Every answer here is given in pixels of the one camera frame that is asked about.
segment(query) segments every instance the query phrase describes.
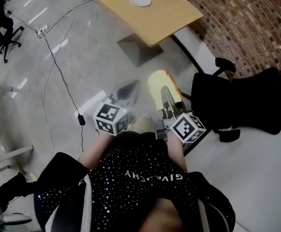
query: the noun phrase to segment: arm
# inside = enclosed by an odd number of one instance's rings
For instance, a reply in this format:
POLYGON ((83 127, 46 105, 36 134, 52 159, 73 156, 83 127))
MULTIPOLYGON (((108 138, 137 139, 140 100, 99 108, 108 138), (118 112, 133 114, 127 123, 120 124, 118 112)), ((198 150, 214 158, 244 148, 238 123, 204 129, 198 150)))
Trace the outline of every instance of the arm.
POLYGON ((185 172, 188 172, 184 161, 183 145, 179 138, 171 130, 168 132, 168 153, 169 158, 174 163, 176 163, 185 172))
POLYGON ((111 143, 114 136, 108 133, 101 133, 94 144, 80 155, 78 161, 87 169, 92 169, 100 160, 104 150, 111 143))

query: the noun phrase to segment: table top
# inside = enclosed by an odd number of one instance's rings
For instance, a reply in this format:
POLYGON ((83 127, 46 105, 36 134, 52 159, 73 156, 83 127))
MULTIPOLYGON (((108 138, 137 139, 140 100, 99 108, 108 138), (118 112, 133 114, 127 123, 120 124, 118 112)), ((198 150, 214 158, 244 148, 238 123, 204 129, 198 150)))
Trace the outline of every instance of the table top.
POLYGON ((122 18, 148 45, 184 28, 203 14, 187 0, 152 0, 148 7, 137 7, 129 0, 98 0, 122 18))

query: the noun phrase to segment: shiny floor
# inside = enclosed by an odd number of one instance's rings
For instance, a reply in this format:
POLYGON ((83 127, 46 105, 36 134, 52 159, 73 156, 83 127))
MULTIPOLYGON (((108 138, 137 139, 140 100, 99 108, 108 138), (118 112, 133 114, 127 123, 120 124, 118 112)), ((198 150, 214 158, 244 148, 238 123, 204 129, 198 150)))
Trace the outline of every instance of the shiny floor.
MULTIPOLYGON (((65 11, 85 1, 88 0, 11 0, 6 8, 30 27, 39 29, 52 25, 65 11)), ((73 20, 56 60, 76 106, 86 120, 84 149, 97 137, 92 119, 95 106, 115 85, 140 80, 141 91, 133 113, 136 116, 150 114, 154 119, 158 118, 158 113, 147 87, 151 73, 166 69, 182 91, 190 92, 197 71, 172 39, 161 42, 164 53, 136 68, 117 44, 131 32, 116 15, 97 2, 69 15, 47 35, 47 40, 55 53, 73 20)), ((17 18, 12 18, 14 28, 23 25, 17 18)), ((25 171, 40 174, 49 162, 53 148, 41 103, 53 60, 45 40, 37 38, 31 29, 25 29, 18 40, 22 47, 10 47, 7 64, 0 55, 0 83, 22 88, 16 95, 0 90, 0 154, 33 145, 32 154, 17 160, 25 171)), ((54 154, 61 151, 77 158, 82 151, 81 127, 56 66, 50 72, 43 104, 55 146, 54 154)), ((0 173, 0 184, 13 175, 12 170, 0 173)), ((32 197, 13 202, 8 213, 15 211, 28 212, 34 217, 32 197)), ((30 229, 37 230, 37 224, 30 229)))

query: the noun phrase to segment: table pedestal base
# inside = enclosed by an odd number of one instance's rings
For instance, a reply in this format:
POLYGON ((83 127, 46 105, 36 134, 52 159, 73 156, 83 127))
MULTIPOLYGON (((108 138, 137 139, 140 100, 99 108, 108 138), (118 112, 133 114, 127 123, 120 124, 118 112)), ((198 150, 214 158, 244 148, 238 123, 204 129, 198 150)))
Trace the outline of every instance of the table pedestal base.
POLYGON ((163 52, 159 45, 149 47, 135 34, 131 34, 117 43, 136 67, 141 66, 163 52))

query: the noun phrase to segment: power strip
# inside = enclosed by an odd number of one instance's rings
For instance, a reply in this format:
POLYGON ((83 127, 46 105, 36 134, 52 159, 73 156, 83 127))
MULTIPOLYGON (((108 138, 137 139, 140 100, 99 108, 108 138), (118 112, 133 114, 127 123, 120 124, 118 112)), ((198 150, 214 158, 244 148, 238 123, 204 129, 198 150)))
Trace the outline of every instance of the power strip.
POLYGON ((38 30, 38 32, 35 34, 36 37, 42 37, 43 35, 46 34, 46 31, 48 30, 48 26, 45 25, 44 27, 42 27, 41 29, 38 30))

